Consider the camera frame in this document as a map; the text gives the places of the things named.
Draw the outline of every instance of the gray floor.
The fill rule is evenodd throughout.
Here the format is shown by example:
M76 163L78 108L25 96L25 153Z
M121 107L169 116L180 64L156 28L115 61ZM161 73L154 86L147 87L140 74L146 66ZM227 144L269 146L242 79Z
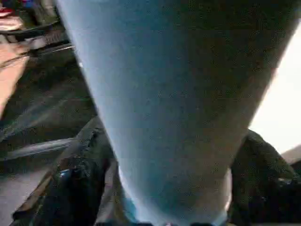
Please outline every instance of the gray floor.
M0 162L0 225L12 222L11 214L35 189L60 152L44 153Z

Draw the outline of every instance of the white wall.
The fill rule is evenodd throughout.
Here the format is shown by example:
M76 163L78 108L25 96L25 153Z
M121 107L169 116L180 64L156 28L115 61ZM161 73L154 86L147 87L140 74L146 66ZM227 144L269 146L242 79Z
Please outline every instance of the white wall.
M301 145L301 26L284 54L250 129L279 153Z

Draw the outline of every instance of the floor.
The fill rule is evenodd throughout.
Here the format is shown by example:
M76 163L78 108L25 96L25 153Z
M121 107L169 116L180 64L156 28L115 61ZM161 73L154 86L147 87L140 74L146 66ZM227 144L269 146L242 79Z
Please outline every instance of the floor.
M0 64L16 56L5 45L0 44ZM15 83L22 75L26 61L26 58L17 60L0 72L0 118L8 98L15 90ZM8 226L12 222L12 212L35 189L54 159L48 157L47 161L45 158L34 161L37 160L37 156L34 159L27 157L0 162L0 225Z
M8 226L12 222L11 214L36 188L59 153L0 162L0 225Z

